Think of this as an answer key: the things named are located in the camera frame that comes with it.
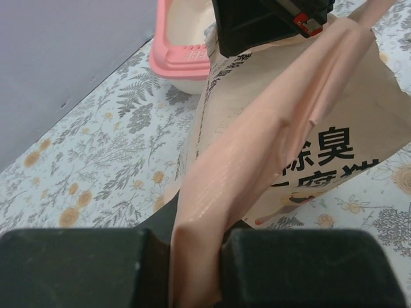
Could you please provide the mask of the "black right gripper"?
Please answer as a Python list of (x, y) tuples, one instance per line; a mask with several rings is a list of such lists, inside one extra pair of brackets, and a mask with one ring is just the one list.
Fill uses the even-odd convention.
[(333, 0), (215, 0), (220, 53), (236, 56), (256, 46), (323, 30)]

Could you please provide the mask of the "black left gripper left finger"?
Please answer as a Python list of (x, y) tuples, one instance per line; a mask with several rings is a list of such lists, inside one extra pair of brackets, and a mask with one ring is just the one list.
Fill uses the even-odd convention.
[(167, 307), (177, 202), (134, 228), (25, 228), (1, 236), (2, 307)]

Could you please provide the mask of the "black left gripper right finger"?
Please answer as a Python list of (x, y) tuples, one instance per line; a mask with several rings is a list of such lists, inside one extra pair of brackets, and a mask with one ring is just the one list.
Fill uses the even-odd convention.
[(361, 230), (236, 229), (221, 249), (222, 307), (405, 307), (378, 242)]

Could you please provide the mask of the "peach cat litter bag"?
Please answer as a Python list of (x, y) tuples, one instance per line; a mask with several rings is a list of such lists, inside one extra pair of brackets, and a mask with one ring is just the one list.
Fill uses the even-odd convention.
[(205, 33), (211, 69), (180, 154), (171, 237), (171, 302), (207, 307), (221, 296), (223, 235), (256, 227), (364, 172), (410, 141), (410, 97), (383, 63), (373, 26), (392, 1), (329, 16), (230, 57)]

